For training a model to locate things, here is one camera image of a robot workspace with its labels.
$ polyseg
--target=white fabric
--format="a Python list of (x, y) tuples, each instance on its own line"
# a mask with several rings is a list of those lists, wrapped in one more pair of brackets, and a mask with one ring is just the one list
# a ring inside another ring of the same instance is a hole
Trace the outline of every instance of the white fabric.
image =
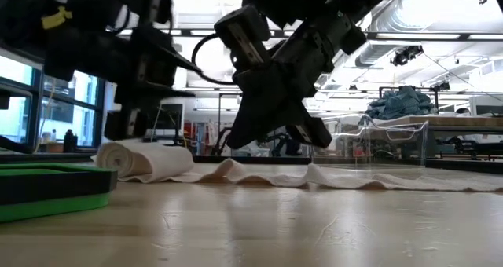
[(94, 161), (98, 167), (117, 170), (120, 181), (138, 180), (143, 183), (166, 181), (194, 167), (192, 154), (186, 148), (137, 141), (103, 144)]
[[(142, 156), (148, 160), (147, 166), (135, 168), (135, 164), (141, 164), (137, 158)], [(95, 161), (99, 167), (117, 169), (121, 181), (138, 180), (143, 183), (260, 183), (290, 188), (313, 183), (340, 189), (503, 192), (503, 177), (448, 170), (429, 174), (428, 169), (421, 168), (345, 170), (314, 164), (244, 165), (231, 159), (218, 166), (197, 164), (195, 167), (190, 152), (185, 148), (125, 141), (102, 145)]]

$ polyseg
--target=bottle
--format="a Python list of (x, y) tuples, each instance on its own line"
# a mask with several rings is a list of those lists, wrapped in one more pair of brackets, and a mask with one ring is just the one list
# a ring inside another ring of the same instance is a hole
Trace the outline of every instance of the bottle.
[(50, 141), (56, 142), (56, 129), (53, 129), (53, 132), (50, 134)]
[(75, 151), (75, 137), (73, 135), (72, 130), (68, 129), (66, 134), (64, 135), (63, 141), (63, 153), (70, 153)]
[(50, 143), (50, 138), (51, 138), (51, 133), (50, 132), (44, 132), (44, 133), (42, 133), (42, 141), (40, 141), (40, 144), (48, 144), (48, 143)]
[(79, 137), (77, 137), (77, 135), (75, 135), (73, 137), (73, 142), (72, 142), (72, 151), (73, 152), (77, 152), (77, 141), (79, 141)]

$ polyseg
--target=green mat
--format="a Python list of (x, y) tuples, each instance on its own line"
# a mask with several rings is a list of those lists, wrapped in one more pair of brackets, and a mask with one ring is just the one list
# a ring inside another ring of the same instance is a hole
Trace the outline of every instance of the green mat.
[(0, 222), (104, 207), (117, 172), (56, 163), (0, 165)]

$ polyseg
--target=black cable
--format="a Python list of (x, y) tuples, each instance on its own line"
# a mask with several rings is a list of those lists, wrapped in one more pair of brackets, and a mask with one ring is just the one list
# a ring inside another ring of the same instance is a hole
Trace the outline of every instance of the black cable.
[[(474, 85), (472, 85), (470, 82), (466, 81), (465, 79), (462, 79), (459, 75), (454, 74), (454, 73), (453, 73), (453, 72), (451, 72), (449, 69), (447, 69), (447, 68), (445, 68), (444, 66), (442, 66), (442, 65), (441, 65), (441, 64), (440, 64), (437, 60), (435, 60), (435, 59), (431, 58), (431, 57), (430, 57), (430, 56), (428, 56), (426, 53), (423, 53), (423, 54), (424, 54), (424, 55), (425, 55), (428, 59), (430, 59), (433, 63), (437, 64), (439, 67), (441, 67), (442, 69), (446, 70), (449, 74), (451, 74), (451, 75), (455, 76), (456, 78), (460, 79), (462, 82), (464, 82), (464, 83), (468, 84), (469, 86), (473, 87), (474, 89), (476, 89), (476, 90), (478, 89), (478, 87), (475, 87), (475, 86), (474, 86)], [(499, 98), (499, 97), (495, 97), (494, 95), (489, 94), (489, 93), (487, 93), (487, 92), (485, 92), (485, 91), (483, 91), (483, 90), (479, 90), (479, 91), (480, 91), (481, 93), (486, 94), (486, 95), (487, 95), (487, 96), (489, 96), (489, 97), (492, 97), (492, 98), (494, 98), (494, 99), (496, 99), (496, 100), (498, 100), (498, 101), (503, 102), (503, 100), (502, 100), (501, 98)]]
[[(191, 61), (193, 64), (197, 65), (196, 64), (197, 53), (199, 52), (199, 49), (201, 49), (201, 47), (203, 47), (204, 43), (209, 42), (210, 40), (215, 39), (215, 38), (218, 38), (217, 34), (206, 35), (203, 39), (201, 39), (201, 41), (199, 41), (196, 44), (196, 47), (194, 47), (194, 51), (192, 52), (192, 58), (191, 58)], [(196, 73), (207, 82), (211, 82), (211, 83), (218, 84), (221, 86), (235, 86), (236, 85), (236, 83), (234, 83), (234, 82), (223, 82), (223, 81), (219, 81), (217, 79), (212, 79), (212, 78), (208, 77), (207, 75), (205, 75), (202, 71), (197, 71)]]

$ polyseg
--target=table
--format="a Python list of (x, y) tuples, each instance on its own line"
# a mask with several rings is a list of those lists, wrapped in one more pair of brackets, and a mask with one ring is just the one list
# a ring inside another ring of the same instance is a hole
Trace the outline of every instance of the table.
[[(282, 170), (305, 167), (270, 167)], [(503, 261), (501, 223), (493, 193), (119, 183), (106, 208), (0, 225), (0, 262), (489, 267)]]
[(381, 121), (378, 125), (383, 127), (411, 127), (422, 125), (425, 122), (428, 122), (427, 157), (435, 157), (436, 155), (436, 138), (503, 133), (503, 118), (445, 117), (437, 115), (406, 116)]

